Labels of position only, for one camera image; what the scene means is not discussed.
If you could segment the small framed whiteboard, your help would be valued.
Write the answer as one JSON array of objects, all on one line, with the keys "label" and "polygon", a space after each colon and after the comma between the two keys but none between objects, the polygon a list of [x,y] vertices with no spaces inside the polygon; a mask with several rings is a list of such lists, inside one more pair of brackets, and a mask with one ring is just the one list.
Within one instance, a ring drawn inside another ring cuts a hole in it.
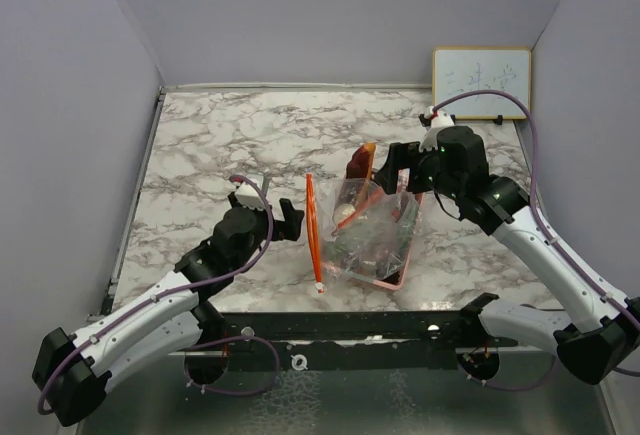
[{"label": "small framed whiteboard", "polygon": [[432,57],[432,101],[435,105],[467,93],[445,111],[464,120],[522,120],[524,113],[509,99],[481,95],[505,92],[531,106],[532,54],[524,47],[438,47]]}]

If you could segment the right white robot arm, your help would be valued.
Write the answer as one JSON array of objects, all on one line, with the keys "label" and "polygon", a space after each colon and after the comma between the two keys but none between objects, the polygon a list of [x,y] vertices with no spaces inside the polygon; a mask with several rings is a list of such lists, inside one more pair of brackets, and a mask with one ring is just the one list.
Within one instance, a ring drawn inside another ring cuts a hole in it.
[{"label": "right white robot arm", "polygon": [[491,173],[483,139],[471,128],[431,128],[420,142],[391,144],[374,180],[392,193],[402,170],[409,172],[409,192],[451,199],[461,219],[514,253],[563,308],[547,312],[484,293],[460,311],[459,333],[467,344],[511,339],[554,355],[591,385],[638,348],[638,299],[613,287],[577,256],[517,182]]}]

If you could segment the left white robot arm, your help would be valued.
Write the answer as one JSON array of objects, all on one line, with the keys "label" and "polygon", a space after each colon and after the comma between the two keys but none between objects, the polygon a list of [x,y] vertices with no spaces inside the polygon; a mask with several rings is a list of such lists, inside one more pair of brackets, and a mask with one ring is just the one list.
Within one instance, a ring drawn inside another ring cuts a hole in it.
[{"label": "left white robot arm", "polygon": [[277,220],[263,194],[247,202],[231,194],[229,201],[212,235],[133,302],[72,334],[57,328],[44,337],[32,372],[39,414],[55,415],[68,427],[164,355],[263,341],[231,332],[209,300],[251,269],[271,243],[298,240],[304,213],[282,198]]}]

